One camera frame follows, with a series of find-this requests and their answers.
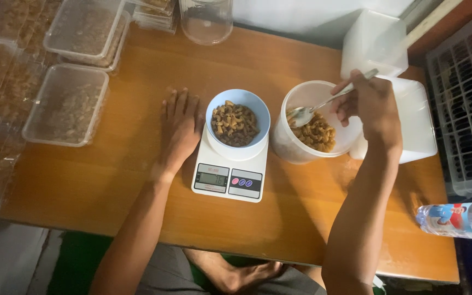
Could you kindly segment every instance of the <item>bottle label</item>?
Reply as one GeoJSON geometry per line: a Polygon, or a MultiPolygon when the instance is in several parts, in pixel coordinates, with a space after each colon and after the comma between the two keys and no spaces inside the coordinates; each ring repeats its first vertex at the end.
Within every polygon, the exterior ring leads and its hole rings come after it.
{"type": "Polygon", "coordinates": [[[434,205],[429,210],[429,224],[439,231],[472,232],[468,217],[471,204],[434,205]]]}

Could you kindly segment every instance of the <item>wooden table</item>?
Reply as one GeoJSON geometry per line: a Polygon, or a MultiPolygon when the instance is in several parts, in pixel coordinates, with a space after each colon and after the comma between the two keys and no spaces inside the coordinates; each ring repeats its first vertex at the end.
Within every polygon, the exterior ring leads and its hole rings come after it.
{"type": "MultiPolygon", "coordinates": [[[[341,52],[234,28],[216,46],[199,46],[132,25],[110,96],[91,145],[28,144],[16,186],[0,218],[114,236],[160,149],[159,111],[168,89],[187,86],[204,106],[231,88],[254,92],[273,123],[282,100],[309,80],[340,81],[341,52]]],[[[403,77],[424,83],[421,69],[403,77]]],[[[267,158],[260,203],[194,194],[194,154],[170,189],[160,241],[267,259],[320,265],[332,222],[361,161],[348,155],[306,165],[267,158]]],[[[458,281],[452,238],[428,235],[417,206],[445,203],[438,156],[404,164],[391,195],[378,273],[458,281]]]]}

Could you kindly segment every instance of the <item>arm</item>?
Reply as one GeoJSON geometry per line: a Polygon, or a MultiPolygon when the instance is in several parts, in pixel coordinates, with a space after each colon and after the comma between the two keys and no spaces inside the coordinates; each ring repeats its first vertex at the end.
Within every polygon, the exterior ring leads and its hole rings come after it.
{"type": "Polygon", "coordinates": [[[378,78],[367,81],[356,71],[350,81],[356,91],[336,100],[332,111],[344,126],[350,116],[357,114],[364,123],[369,146],[329,234],[321,275],[330,295],[372,294],[385,209],[402,154],[400,120],[391,83],[378,78]]]}
{"type": "Polygon", "coordinates": [[[198,98],[174,91],[161,110],[161,155],[95,273],[90,294],[134,294],[160,237],[170,184],[196,148],[198,98]]]}

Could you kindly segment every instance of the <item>metal spoon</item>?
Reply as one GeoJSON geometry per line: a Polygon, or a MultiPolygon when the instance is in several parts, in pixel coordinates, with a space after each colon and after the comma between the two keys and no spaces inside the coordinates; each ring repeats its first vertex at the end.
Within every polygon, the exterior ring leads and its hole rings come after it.
{"type": "MultiPolygon", "coordinates": [[[[364,74],[364,77],[367,80],[370,80],[372,77],[376,76],[378,74],[378,69],[372,69],[364,74]]],[[[287,113],[287,121],[290,123],[291,128],[297,128],[301,127],[307,123],[309,123],[314,115],[314,111],[317,109],[323,107],[324,105],[330,103],[331,101],[335,100],[336,98],[351,92],[354,90],[354,85],[352,83],[349,83],[347,86],[345,86],[342,91],[338,92],[337,94],[331,96],[328,100],[322,102],[321,104],[318,104],[315,107],[299,107],[296,109],[293,109],[287,113]]]]}

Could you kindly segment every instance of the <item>light blue bowl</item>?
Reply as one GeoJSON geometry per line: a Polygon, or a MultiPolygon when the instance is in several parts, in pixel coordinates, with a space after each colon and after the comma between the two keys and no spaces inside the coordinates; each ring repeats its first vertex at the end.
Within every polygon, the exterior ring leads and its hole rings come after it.
{"type": "Polygon", "coordinates": [[[210,135],[216,139],[220,144],[227,146],[231,149],[247,149],[250,148],[262,140],[264,140],[269,133],[269,128],[271,127],[271,115],[269,114],[269,109],[267,108],[266,104],[261,100],[257,95],[254,93],[242,90],[242,89],[230,89],[221,92],[220,94],[216,95],[209,103],[209,106],[206,108],[205,114],[205,121],[206,121],[206,128],[209,130],[210,135]],[[210,121],[213,118],[213,109],[219,107],[220,105],[225,104],[226,100],[232,101],[234,104],[242,104],[251,109],[254,114],[256,115],[256,119],[258,121],[258,128],[259,133],[256,137],[251,141],[249,145],[241,146],[241,147],[233,147],[230,145],[226,145],[219,141],[214,134],[213,127],[210,124],[210,121]]]}

